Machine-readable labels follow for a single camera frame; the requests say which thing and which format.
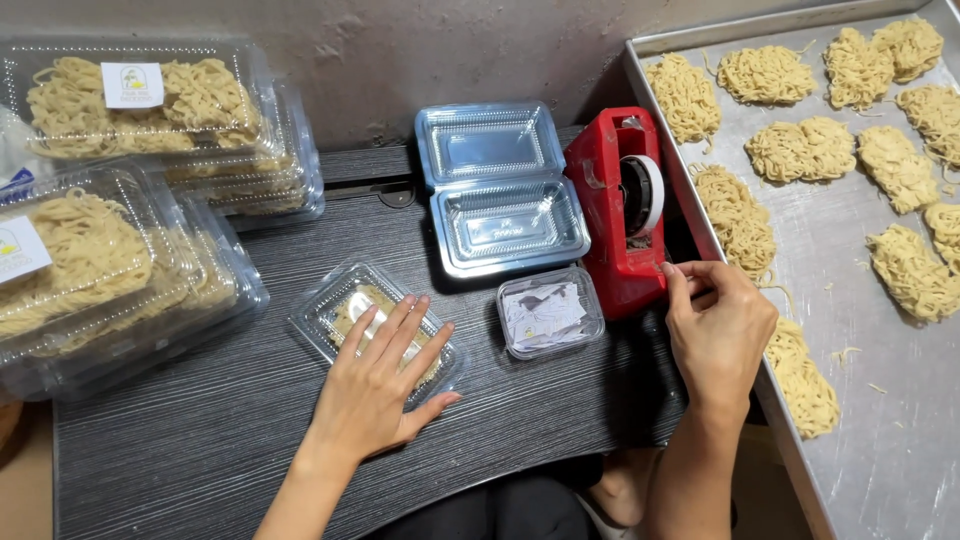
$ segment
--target dark wooden table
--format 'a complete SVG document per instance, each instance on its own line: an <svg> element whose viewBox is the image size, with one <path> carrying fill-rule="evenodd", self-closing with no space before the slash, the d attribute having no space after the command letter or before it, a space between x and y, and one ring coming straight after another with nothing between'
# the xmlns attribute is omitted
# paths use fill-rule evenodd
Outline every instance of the dark wooden table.
<svg viewBox="0 0 960 540"><path fill-rule="evenodd" d="M416 184L419 168L408 157L402 148L326 156L333 200L320 219L242 236L272 296L262 317L155 373L56 404L57 539L250 538L324 383L325 362L286 318L304 289L355 254L430 294L435 313L457 321L472 367L456 388L460 403L413 444L361 466L324 539L358 537L534 465L665 444L685 394L662 312L610 324L569 353L514 360L493 303L502 279L444 279L423 200L381 200L408 202L403 182Z"/></svg>

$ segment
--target dark pants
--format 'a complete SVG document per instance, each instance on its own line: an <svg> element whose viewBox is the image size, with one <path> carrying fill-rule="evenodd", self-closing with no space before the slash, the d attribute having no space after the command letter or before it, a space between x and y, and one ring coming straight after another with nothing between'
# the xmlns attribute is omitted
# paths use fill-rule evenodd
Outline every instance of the dark pants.
<svg viewBox="0 0 960 540"><path fill-rule="evenodd" d="M433 503L367 540L597 540L574 490L602 474L599 455L544 465Z"/></svg>

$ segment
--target concrete wall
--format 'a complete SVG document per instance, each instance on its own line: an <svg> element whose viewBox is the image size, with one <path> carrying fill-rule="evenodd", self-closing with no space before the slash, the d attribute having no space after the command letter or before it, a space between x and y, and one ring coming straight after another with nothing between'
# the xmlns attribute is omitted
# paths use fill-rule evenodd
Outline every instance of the concrete wall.
<svg viewBox="0 0 960 540"><path fill-rule="evenodd" d="M251 36L300 85L319 145L339 149L402 140L419 108L450 102L533 97L568 125L629 99L613 72L627 37L830 2L3 0L0 31Z"/></svg>

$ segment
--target hand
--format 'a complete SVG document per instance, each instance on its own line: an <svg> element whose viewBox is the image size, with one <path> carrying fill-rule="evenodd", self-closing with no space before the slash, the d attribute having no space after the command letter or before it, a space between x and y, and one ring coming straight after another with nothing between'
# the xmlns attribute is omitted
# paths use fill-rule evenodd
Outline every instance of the hand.
<svg viewBox="0 0 960 540"><path fill-rule="evenodd" d="M777 309L742 270L723 262L661 268L670 290L666 322L690 405L746 417L763 350L777 327ZM690 300L708 289L713 290Z"/></svg>
<svg viewBox="0 0 960 540"><path fill-rule="evenodd" d="M444 324L397 372L429 305L427 296L416 299L407 295L376 330L360 356L356 355L357 348L377 307L372 306L357 319L330 366L304 439L304 445L312 452L321 452L324 459L332 458L339 465L355 468L366 457L413 441L448 405L460 400L460 394L444 392L417 410L403 413L403 405L417 380L453 334L453 323Z"/></svg>

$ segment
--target person's left hand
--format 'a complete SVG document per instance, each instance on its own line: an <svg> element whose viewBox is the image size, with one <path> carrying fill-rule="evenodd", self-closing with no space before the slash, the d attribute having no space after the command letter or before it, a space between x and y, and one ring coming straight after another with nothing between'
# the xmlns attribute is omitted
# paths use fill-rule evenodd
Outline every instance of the person's left hand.
<svg viewBox="0 0 960 540"><path fill-rule="evenodd" d="M453 334L453 323L444 324L414 359L397 372L429 305L427 296L417 299L407 295L376 330L360 356L357 348L377 307L371 307L357 319L330 366L304 439L307 448L301 447L301 453L322 453L324 459L333 457L345 466L356 467L371 455L413 441L424 426L461 399L456 392L444 392L412 412L403 412L417 380Z"/></svg>

